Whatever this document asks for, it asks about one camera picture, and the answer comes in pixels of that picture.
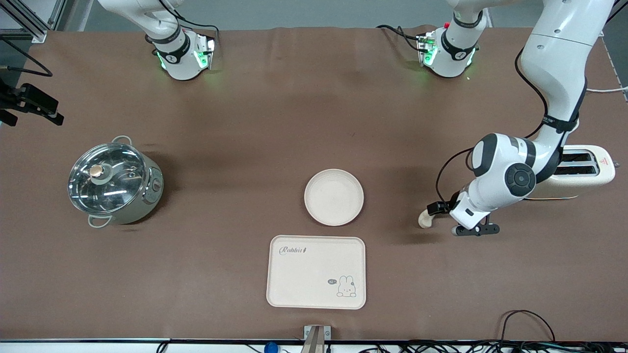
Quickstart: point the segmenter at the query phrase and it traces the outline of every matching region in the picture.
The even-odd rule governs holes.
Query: metal frame
[[[24,29],[24,32],[5,31],[4,34],[23,35],[29,33],[33,36],[33,43],[43,43],[46,40],[46,32],[57,27],[58,19],[66,3],[67,0],[57,0],[48,22],[44,22],[22,0],[0,0],[0,8]]]

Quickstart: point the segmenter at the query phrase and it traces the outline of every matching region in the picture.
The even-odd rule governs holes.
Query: gray floor
[[[452,17],[445,0],[187,0],[178,8],[181,14],[199,23],[210,23],[222,30],[263,30],[275,27],[334,26],[372,28],[379,24],[414,27],[442,25]],[[542,0],[519,1],[490,9],[495,27],[532,27],[543,10]],[[128,20],[107,12],[98,0],[73,0],[67,7],[69,31],[139,31]],[[605,42],[619,77],[628,84],[628,10],[622,11],[604,29]],[[24,58],[0,43],[4,65],[19,66]],[[28,43],[20,43],[28,48]],[[2,73],[8,82],[15,73]]]

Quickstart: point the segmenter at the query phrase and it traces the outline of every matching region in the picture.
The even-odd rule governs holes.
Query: white power cable
[[[587,92],[609,93],[609,92],[622,92],[625,90],[628,90],[628,86],[622,87],[620,89],[587,89]]]

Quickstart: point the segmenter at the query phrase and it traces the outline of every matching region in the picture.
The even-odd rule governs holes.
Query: brown table surface
[[[54,77],[23,75],[60,101],[56,127],[21,116],[0,136],[0,335],[484,339],[502,314],[541,314],[559,340],[628,337],[628,179],[571,201],[494,212],[496,236],[454,237],[452,219],[419,229],[443,162],[482,136],[524,136],[541,120],[514,57],[530,29],[489,29],[474,64],[441,79],[382,30],[278,28],[222,33],[220,73],[170,79],[143,33],[50,33],[31,53]],[[590,87],[617,80],[599,42]],[[587,94],[570,143],[627,163],[621,94]],[[91,229],[66,186],[89,148],[128,134],[165,176],[144,222]],[[351,224],[317,224],[309,178],[353,173],[365,190]],[[459,158],[451,195],[472,178]],[[278,234],[355,236],[367,247],[356,311],[274,308],[265,297]],[[515,317],[508,339],[547,339]]]

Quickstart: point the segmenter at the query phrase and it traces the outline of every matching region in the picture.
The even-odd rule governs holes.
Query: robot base
[[[443,49],[441,38],[444,31],[445,29],[441,27],[434,32],[425,34],[427,43],[420,43],[420,47],[427,49],[429,52],[419,52],[419,61],[439,76],[456,77],[462,74],[467,66],[471,65],[475,49],[464,60],[452,59],[452,56]]]
[[[201,71],[209,69],[214,56],[215,40],[208,40],[206,36],[196,34],[192,30],[185,30],[190,38],[190,49],[181,57],[179,63],[170,63],[161,58],[161,67],[175,80],[190,80],[198,76]]]

